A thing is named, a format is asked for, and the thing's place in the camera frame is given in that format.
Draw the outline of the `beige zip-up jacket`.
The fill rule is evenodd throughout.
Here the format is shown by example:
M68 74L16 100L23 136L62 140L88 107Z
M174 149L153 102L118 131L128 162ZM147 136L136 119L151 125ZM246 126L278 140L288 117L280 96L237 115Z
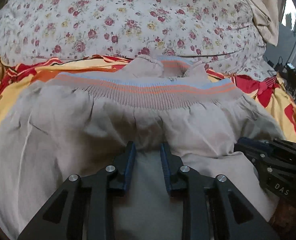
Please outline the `beige zip-up jacket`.
M0 122L0 228L16 239L71 174L137 148L128 196L115 203L117 239L180 239L182 203L164 184L162 142L205 176L225 174L265 220L278 198L264 191L241 137L282 139L275 119L230 80L200 65L168 67L141 56L114 72L61 73L12 96Z

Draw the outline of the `orange yellow red bedsheet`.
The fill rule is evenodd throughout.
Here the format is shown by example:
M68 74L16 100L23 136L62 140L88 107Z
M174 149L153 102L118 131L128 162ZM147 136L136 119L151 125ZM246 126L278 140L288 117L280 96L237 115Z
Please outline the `orange yellow red bedsheet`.
M41 63L8 66L0 57L0 122L16 102L18 95L35 81L46 82L61 72L84 73L91 71L116 72L131 62L130 59L93 55L80 61L63 62L56 57ZM296 103L286 92L279 76L255 81L247 75L221 74L204 64L211 82L228 78L239 89L260 103L278 122L286 139L296 142Z

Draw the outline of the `floral quilt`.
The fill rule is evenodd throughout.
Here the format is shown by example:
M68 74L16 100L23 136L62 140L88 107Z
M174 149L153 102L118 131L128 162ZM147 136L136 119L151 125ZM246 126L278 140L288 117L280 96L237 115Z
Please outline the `floral quilt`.
M94 54L180 56L223 74L275 74L247 0L7 0L0 54L10 65Z

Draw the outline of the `beige curtain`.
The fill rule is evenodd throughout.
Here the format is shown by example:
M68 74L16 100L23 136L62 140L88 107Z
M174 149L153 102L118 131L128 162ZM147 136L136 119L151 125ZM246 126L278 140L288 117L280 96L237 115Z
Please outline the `beige curtain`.
M278 0L247 0L253 21L266 43L277 46L279 37Z

